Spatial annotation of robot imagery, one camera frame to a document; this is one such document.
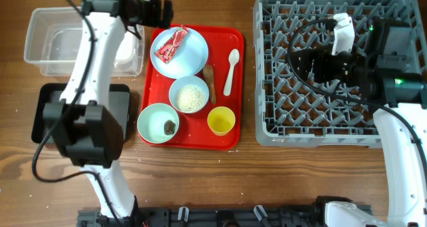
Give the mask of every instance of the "candy wrapper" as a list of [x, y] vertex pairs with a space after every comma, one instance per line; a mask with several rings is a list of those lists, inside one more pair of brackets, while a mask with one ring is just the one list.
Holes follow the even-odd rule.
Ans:
[[178, 27], [177, 31], [173, 33], [173, 36], [155, 52], [155, 55], [164, 63], [168, 64], [172, 60], [188, 32], [188, 28], [184, 25]]

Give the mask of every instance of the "white rice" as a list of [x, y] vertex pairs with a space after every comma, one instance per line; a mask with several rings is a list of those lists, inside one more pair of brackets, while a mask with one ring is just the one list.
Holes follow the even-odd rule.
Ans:
[[183, 86], [176, 94], [176, 105], [185, 113], [200, 110], [205, 103], [205, 95], [200, 87], [189, 84]]

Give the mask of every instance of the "white spoon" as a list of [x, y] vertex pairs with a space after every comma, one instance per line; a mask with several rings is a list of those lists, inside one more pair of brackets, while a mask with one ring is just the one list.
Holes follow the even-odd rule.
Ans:
[[224, 86], [225, 96], [229, 96], [232, 92], [234, 66], [239, 62], [239, 58], [239, 50], [233, 49], [233, 51], [230, 53], [230, 56], [228, 57], [228, 61], [230, 62], [230, 70], [228, 71], [226, 85]]

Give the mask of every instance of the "cable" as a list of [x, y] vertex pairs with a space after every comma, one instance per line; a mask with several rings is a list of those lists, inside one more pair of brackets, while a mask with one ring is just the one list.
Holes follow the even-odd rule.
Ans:
[[69, 104], [68, 108], [62, 113], [62, 115], [59, 117], [59, 119], [57, 121], [55, 121], [55, 123], [53, 123], [53, 125], [49, 128], [49, 130], [47, 131], [45, 137], [41, 140], [39, 146], [37, 147], [34, 156], [33, 156], [33, 162], [31, 165], [31, 169], [33, 171], [33, 175], [36, 179], [38, 179], [41, 182], [45, 182], [45, 183], [58, 183], [58, 182], [62, 182], [65, 180], [69, 180], [73, 177], [82, 175], [82, 174], [91, 174], [96, 181], [99, 184], [99, 188], [101, 189], [102, 195], [105, 199], [105, 201], [107, 202], [108, 208], [111, 212], [111, 214], [114, 217], [115, 222], [119, 225], [121, 225], [121, 222], [119, 221], [119, 218], [117, 217], [117, 214], [115, 213], [113, 206], [111, 205], [111, 202], [109, 200], [109, 197], [107, 195], [107, 192], [105, 191], [105, 187], [101, 181], [101, 178], [99, 177], [99, 175], [95, 172], [92, 171], [80, 171], [74, 174], [70, 174], [68, 176], [62, 177], [62, 178], [58, 178], [58, 179], [46, 179], [41, 177], [38, 173], [37, 173], [37, 161], [39, 159], [39, 155], [44, 147], [44, 145], [47, 143], [47, 140], [51, 137], [52, 135], [52, 131], [58, 126], [58, 124], [60, 122], [62, 122], [70, 113], [71, 109], [73, 108], [73, 106], [77, 103], [77, 100], [80, 98], [80, 95], [83, 93], [83, 87], [85, 85], [86, 79], [87, 79], [87, 75], [89, 74], [89, 70], [90, 70], [90, 66], [92, 63], [92, 59], [93, 59], [93, 52], [95, 50], [95, 42], [96, 42], [96, 35], [95, 32], [92, 28], [92, 25], [90, 23], [90, 21], [86, 18], [86, 16], [84, 16], [84, 14], [82, 14], [82, 12], [77, 8], [77, 6], [72, 2], [72, 0], [66, 0], [68, 2], [68, 4], [70, 4], [70, 6], [72, 6], [72, 8], [74, 8], [74, 10], [76, 12], [78, 12], [78, 14], [81, 16], [82, 20], [84, 20], [84, 22], [87, 25], [87, 28], [89, 29], [90, 32], [90, 42], [91, 42], [91, 46], [90, 46], [90, 50], [89, 50], [89, 55], [87, 57], [87, 63], [85, 66], [85, 70], [83, 72], [83, 75], [81, 76], [81, 81], [79, 83], [79, 86], [77, 87], [75, 96], [73, 98], [73, 100], [71, 101], [71, 103]]
[[[295, 74], [296, 78], [298, 79], [298, 81], [300, 81], [302, 84], [304, 84], [306, 87], [310, 88], [311, 90], [319, 93], [319, 94], [323, 94], [326, 95], [328, 97], [334, 97], [336, 99], [340, 99], [340, 100], [344, 100], [344, 101], [348, 101], [348, 102], [353, 102], [353, 103], [359, 103], [359, 104], [363, 104], [363, 105], [368, 105], [374, 108], [378, 108], [378, 109], [382, 109], [386, 112], [388, 112], [389, 114], [393, 115], [394, 117], [396, 117], [398, 120], [400, 120], [402, 122], [402, 124], [408, 129], [408, 131], [410, 132], [412, 138], [414, 139], [414, 143], [416, 144], [416, 147], [418, 149], [418, 153], [420, 154], [420, 159], [421, 159], [421, 163], [422, 163], [422, 169], [424, 171], [424, 179], [427, 181], [427, 160], [426, 160], [426, 155], [424, 153], [424, 151], [422, 150], [422, 146], [421, 146], [421, 140], [420, 138], [417, 136], [415, 130], [412, 128], [412, 126], [408, 123], [408, 121], [406, 121], [400, 114], [396, 113], [394, 110], [390, 109], [389, 107], [385, 107], [383, 105], [380, 104], [376, 104], [376, 103], [371, 103], [368, 101], [364, 101], [361, 99], [356, 99], [353, 97], [344, 97], [344, 96], [339, 96], [339, 95], [334, 95], [332, 93], [329, 93], [327, 91], [324, 91], [322, 89], [319, 89], [317, 87], [314, 87], [310, 84], [308, 84], [306, 81], [304, 81], [295, 71], [294, 66], [292, 65], [292, 61], [291, 60], [291, 53], [292, 53], [292, 48], [294, 47], [294, 42], [296, 40], [296, 37], [300, 34], [300, 32], [305, 29], [308, 26], [311, 25], [315, 25], [318, 23], [335, 23], [337, 24], [337, 21], [335, 19], [318, 19], [318, 20], [314, 20], [311, 21], [309, 23], [306, 23], [305, 25], [301, 26], [296, 33], [292, 36], [291, 41], [288, 45], [288, 64], [290, 66], [290, 69], [292, 70], [292, 72]], [[373, 56], [374, 54], [371, 54], [370, 56], [368, 56], [368, 59], [366, 60], [366, 63], [369, 61], [369, 59]]]

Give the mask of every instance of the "dish rack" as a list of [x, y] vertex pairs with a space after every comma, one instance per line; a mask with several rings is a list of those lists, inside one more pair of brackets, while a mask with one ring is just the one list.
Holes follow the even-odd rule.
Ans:
[[[331, 99], [305, 88], [285, 61], [297, 28], [315, 19], [348, 13], [356, 32], [354, 47], [364, 55], [371, 18], [391, 17], [412, 26], [407, 72], [427, 77], [426, 39], [417, 0], [256, 0], [253, 9], [256, 51], [256, 139], [264, 146], [316, 147], [344, 144], [381, 148], [368, 106]], [[334, 42], [324, 25], [297, 38], [294, 51]], [[338, 80], [314, 86], [329, 92]], [[358, 87], [341, 85], [336, 93], [359, 98]]]

